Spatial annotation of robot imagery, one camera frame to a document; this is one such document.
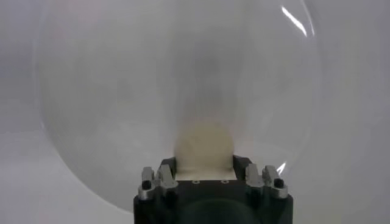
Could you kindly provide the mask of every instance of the white background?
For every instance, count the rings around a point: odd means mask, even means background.
[[[387,0],[306,2],[323,62],[322,116],[289,172],[296,223],[389,223]],[[131,223],[89,191],[40,128],[31,43],[44,1],[0,1],[0,223]]]

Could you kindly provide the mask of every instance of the transparent glass sphere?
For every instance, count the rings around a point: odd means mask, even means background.
[[[72,172],[129,211],[142,168],[193,122],[285,175],[317,111],[315,37],[300,0],[51,1],[34,56],[42,120]]]

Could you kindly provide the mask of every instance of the screw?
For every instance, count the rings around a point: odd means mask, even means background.
[[[283,188],[284,186],[285,186],[285,182],[282,179],[276,178],[274,180],[274,187],[276,187],[276,188]]]
[[[152,182],[150,180],[142,181],[142,190],[150,190],[152,188]]]

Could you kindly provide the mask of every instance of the beige object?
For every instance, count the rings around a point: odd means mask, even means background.
[[[187,126],[177,139],[176,180],[232,180],[234,143],[220,124],[201,122]]]

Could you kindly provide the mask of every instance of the metal clamp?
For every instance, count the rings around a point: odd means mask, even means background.
[[[266,166],[263,169],[263,180],[265,185],[270,188],[271,197],[279,199],[287,198],[287,185],[280,178],[274,166]]]
[[[138,198],[142,201],[151,200],[155,195],[156,182],[151,167],[142,170],[142,184],[138,187]]]
[[[254,163],[250,163],[245,168],[245,180],[250,187],[262,188],[264,186],[264,181],[260,178],[257,166]]]
[[[167,192],[177,193],[177,186],[179,184],[173,179],[169,165],[165,164],[160,166],[160,169],[157,172],[157,178],[160,180],[160,186],[164,196],[166,196]]]

